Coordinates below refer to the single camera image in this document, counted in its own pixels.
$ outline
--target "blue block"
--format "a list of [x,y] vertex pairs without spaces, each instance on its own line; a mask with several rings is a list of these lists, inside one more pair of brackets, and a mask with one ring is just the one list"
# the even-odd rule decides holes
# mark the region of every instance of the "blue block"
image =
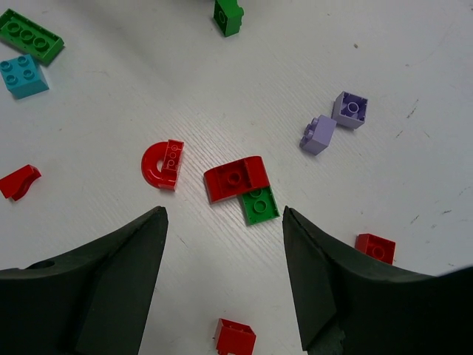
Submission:
[[30,55],[0,63],[3,81],[16,98],[26,98],[49,89],[41,68]]

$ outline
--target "purple block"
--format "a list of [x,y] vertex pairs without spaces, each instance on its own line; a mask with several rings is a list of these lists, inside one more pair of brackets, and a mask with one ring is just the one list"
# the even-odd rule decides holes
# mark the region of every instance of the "purple block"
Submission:
[[337,123],[327,116],[320,115],[314,118],[310,124],[305,127],[304,137],[299,144],[303,150],[317,155],[328,147],[333,131]]
[[364,124],[368,100],[348,92],[341,92],[335,100],[332,119],[342,126],[357,129]]

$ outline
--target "red block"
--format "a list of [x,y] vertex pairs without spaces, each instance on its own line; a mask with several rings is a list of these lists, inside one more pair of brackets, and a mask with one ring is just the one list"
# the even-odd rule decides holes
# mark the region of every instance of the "red block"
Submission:
[[[176,189],[184,143],[170,139],[150,146],[141,160],[145,180],[159,189]],[[157,164],[162,161],[161,171]]]
[[218,166],[204,173],[211,203],[269,186],[261,157],[248,157]]
[[219,355],[251,355],[256,334],[251,328],[226,319],[219,319],[215,343]]
[[0,180],[0,191],[5,198],[19,200],[26,195],[34,180],[41,177],[41,173],[32,165],[23,166]]
[[368,233],[359,234],[355,243],[355,249],[391,265],[394,261],[395,248],[395,242]]

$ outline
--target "green block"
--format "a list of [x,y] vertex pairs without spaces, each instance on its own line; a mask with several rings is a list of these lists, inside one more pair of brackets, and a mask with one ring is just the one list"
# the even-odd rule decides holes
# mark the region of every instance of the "green block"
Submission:
[[214,20],[225,37],[239,32],[244,13],[237,0],[215,0]]
[[249,225],[279,217],[270,186],[242,195],[242,202]]
[[11,9],[0,16],[0,38],[46,65],[64,48],[61,37]]

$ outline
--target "black plastic part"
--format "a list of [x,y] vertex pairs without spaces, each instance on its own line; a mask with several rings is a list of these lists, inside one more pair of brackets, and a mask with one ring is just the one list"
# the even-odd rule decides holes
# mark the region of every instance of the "black plastic part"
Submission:
[[282,222],[302,348],[310,355],[469,354],[473,268],[432,277],[377,261],[294,209]]
[[0,354],[138,354],[167,228],[157,207],[66,254],[0,271]]

